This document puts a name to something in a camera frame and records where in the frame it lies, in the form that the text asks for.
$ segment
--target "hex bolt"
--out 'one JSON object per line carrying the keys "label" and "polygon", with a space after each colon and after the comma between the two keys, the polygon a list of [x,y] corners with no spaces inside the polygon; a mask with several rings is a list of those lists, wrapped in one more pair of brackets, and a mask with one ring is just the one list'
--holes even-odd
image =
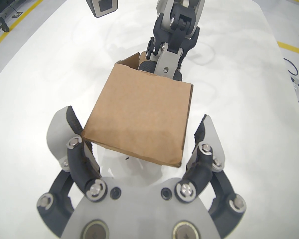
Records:
{"label": "hex bolt", "polygon": [[53,200],[54,199],[52,194],[45,193],[39,198],[37,207],[42,207],[47,211],[52,206]]}
{"label": "hex bolt", "polygon": [[244,207],[244,202],[240,198],[236,197],[234,199],[234,206],[240,210],[242,207]]}
{"label": "hex bolt", "polygon": [[211,147],[210,147],[208,144],[204,144],[204,145],[203,145],[203,150],[204,150],[205,152],[210,152]]}
{"label": "hex bolt", "polygon": [[50,199],[47,196],[44,196],[40,200],[40,206],[41,207],[47,207],[50,203]]}
{"label": "hex bolt", "polygon": [[217,167],[221,167],[221,162],[216,158],[216,157],[213,157],[213,163],[217,166]]}
{"label": "hex bolt", "polygon": [[82,138],[80,136],[74,137],[70,139],[67,143],[67,148],[73,149],[75,146],[77,146],[79,143],[82,143]]}
{"label": "hex bolt", "polygon": [[73,138],[70,140],[69,145],[75,147],[77,144],[79,144],[79,139]]}
{"label": "hex bolt", "polygon": [[236,194],[236,197],[234,200],[229,200],[229,205],[237,213],[242,214],[246,211],[246,202],[238,194]]}

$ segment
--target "screw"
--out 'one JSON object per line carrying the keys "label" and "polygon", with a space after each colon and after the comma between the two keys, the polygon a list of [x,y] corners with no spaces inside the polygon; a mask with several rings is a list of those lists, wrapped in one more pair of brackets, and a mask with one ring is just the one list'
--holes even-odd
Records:
{"label": "screw", "polygon": [[92,196],[98,196],[101,190],[102,190],[102,186],[100,184],[93,184],[90,188],[90,192]]}
{"label": "screw", "polygon": [[40,200],[40,206],[41,207],[47,207],[50,203],[50,199],[47,196],[44,196]]}
{"label": "screw", "polygon": [[203,145],[203,150],[204,150],[205,152],[210,152],[211,147],[210,147],[208,144],[204,144],[204,145]]}
{"label": "screw", "polygon": [[192,188],[189,186],[189,184],[185,183],[182,185],[182,189],[180,190],[183,196],[191,196],[193,193]]}
{"label": "screw", "polygon": [[238,210],[240,210],[242,207],[244,207],[244,202],[242,201],[242,199],[236,197],[236,198],[234,199],[234,206],[235,206]]}
{"label": "screw", "polygon": [[216,157],[213,158],[213,162],[217,167],[220,167],[222,165],[221,162]]}

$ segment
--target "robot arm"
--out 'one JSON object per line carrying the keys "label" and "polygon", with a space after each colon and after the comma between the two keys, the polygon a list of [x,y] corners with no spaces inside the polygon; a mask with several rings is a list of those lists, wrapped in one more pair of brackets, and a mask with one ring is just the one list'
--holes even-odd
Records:
{"label": "robot arm", "polygon": [[[117,0],[86,0],[95,17],[102,17],[118,8]],[[154,25],[146,59],[139,70],[182,80],[181,64],[197,42],[205,0],[158,0],[158,17]]]}

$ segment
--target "cardboard box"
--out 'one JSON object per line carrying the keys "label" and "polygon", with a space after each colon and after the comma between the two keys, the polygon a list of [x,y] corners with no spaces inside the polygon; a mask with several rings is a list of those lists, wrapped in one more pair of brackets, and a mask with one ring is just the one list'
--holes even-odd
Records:
{"label": "cardboard box", "polygon": [[180,167],[192,84],[138,71],[145,53],[116,63],[82,137],[107,149]]}

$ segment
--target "floor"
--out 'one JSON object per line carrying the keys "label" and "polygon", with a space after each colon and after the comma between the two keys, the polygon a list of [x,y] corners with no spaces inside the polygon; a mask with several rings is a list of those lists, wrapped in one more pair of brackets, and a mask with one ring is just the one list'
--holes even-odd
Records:
{"label": "floor", "polygon": [[[5,17],[8,26],[13,30],[5,34],[0,30],[0,73],[12,59],[22,45],[33,35],[33,33],[63,4],[66,0],[17,0],[8,8],[2,17]],[[276,40],[299,49],[299,0],[253,0],[261,7]],[[23,15],[12,18],[15,10],[22,11]],[[55,28],[62,28],[55,23]],[[292,61],[299,71],[299,53],[287,50],[281,46],[283,57]],[[286,62],[290,70],[293,67]]]}

